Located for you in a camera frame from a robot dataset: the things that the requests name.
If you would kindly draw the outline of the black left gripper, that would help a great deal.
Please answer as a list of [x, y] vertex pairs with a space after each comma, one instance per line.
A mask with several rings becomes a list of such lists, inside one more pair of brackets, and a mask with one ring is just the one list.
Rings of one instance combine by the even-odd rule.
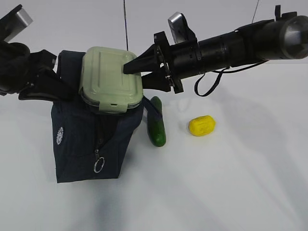
[[53, 68], [57, 56], [47, 50], [30, 53], [26, 62], [18, 99], [41, 101], [71, 101], [76, 91], [59, 78]]

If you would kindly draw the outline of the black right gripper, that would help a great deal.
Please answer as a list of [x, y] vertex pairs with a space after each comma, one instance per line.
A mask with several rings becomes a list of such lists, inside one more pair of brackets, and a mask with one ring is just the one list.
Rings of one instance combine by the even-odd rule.
[[164, 31], [154, 34], [154, 45], [123, 66], [124, 74], [141, 72], [151, 72], [141, 77], [143, 89], [170, 92], [172, 87], [175, 94], [184, 92], [174, 71], [171, 46]]

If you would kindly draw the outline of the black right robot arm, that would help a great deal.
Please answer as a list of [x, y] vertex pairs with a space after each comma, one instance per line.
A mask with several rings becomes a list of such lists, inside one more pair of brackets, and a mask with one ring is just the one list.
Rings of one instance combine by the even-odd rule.
[[182, 13], [168, 19], [174, 39], [165, 32], [154, 34], [154, 43], [139, 57], [124, 64], [124, 74], [143, 73], [145, 89], [183, 92], [182, 80], [208, 72], [240, 71], [270, 60], [299, 60], [308, 55], [308, 18], [297, 12], [254, 22], [216, 37], [199, 41]]

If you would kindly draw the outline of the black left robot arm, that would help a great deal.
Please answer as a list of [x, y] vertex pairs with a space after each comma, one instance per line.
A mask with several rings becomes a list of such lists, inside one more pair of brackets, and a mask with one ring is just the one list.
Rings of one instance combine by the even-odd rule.
[[0, 43], [0, 94], [18, 99], [71, 101], [76, 92], [53, 70], [57, 56], [47, 50], [31, 53], [23, 43]]

